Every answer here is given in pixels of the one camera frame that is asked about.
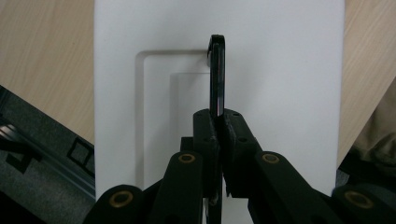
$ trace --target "wooden surface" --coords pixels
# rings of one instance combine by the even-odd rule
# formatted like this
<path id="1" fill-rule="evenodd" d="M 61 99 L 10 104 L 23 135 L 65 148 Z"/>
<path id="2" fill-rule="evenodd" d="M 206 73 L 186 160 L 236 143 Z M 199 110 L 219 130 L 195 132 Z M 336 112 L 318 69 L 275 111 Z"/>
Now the wooden surface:
<path id="1" fill-rule="evenodd" d="M 93 143 L 93 0 L 0 0 L 0 85 Z"/>
<path id="2" fill-rule="evenodd" d="M 338 162 L 396 76 L 396 1 L 346 0 Z M 0 85 L 93 139 L 93 0 L 0 0 Z"/>
<path id="3" fill-rule="evenodd" d="M 396 76 L 396 1 L 346 0 L 338 164 Z"/>

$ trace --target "brass screw hole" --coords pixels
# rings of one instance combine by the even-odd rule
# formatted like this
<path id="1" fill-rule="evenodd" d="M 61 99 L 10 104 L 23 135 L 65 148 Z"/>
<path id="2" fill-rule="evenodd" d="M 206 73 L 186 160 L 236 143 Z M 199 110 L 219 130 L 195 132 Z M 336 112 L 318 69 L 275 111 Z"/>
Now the brass screw hole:
<path id="1" fill-rule="evenodd" d="M 183 163 L 192 163 L 193 161 L 195 161 L 195 157 L 191 154 L 186 153 L 186 154 L 179 156 L 178 160 Z"/>
<path id="2" fill-rule="evenodd" d="M 133 198 L 134 198 L 134 195 L 130 191 L 122 190 L 122 191 L 119 191 L 119 192 L 111 195 L 108 202 L 110 203 L 111 206 L 113 206 L 115 208 L 121 208 L 121 207 L 128 205 L 132 201 Z"/>
<path id="3" fill-rule="evenodd" d="M 264 154 L 262 155 L 262 160 L 271 164 L 276 164 L 279 162 L 279 158 L 273 154 Z"/>
<path id="4" fill-rule="evenodd" d="M 374 206 L 373 201 L 371 201 L 364 194 L 361 194 L 357 191 L 349 190 L 349 191 L 345 192 L 344 196 L 350 203 L 353 203 L 354 205 L 358 206 L 359 208 L 369 209 Z"/>

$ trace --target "wooden table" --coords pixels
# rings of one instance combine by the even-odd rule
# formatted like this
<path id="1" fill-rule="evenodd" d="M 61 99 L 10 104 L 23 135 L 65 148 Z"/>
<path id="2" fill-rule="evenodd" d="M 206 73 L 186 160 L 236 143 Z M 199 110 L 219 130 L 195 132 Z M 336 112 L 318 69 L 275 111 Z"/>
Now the wooden table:
<path id="1" fill-rule="evenodd" d="M 346 0 L 338 163 L 396 77 L 395 22 Z M 93 0 L 0 0 L 0 85 L 93 143 Z"/>

